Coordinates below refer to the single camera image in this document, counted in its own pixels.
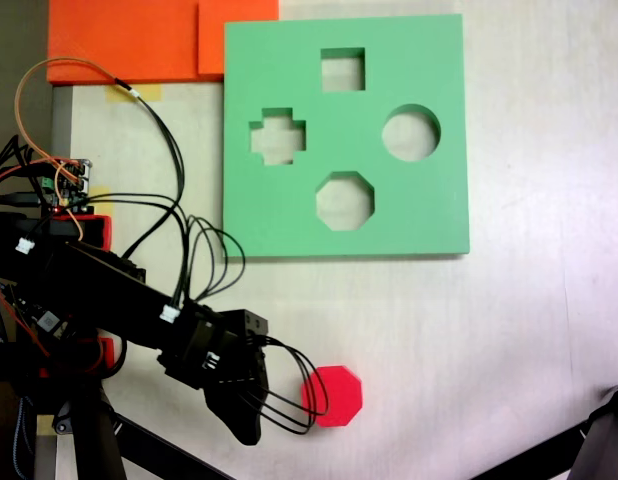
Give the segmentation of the black printed gripper finger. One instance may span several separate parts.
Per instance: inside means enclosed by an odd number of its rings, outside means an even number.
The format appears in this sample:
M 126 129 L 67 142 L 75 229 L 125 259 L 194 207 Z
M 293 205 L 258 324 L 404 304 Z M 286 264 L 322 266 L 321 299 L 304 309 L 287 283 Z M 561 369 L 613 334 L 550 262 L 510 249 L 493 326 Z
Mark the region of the black printed gripper finger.
M 261 438 L 261 425 L 256 401 L 250 394 L 253 387 L 245 382 L 225 382 L 207 385 L 204 389 L 205 402 L 245 446 L 255 446 Z

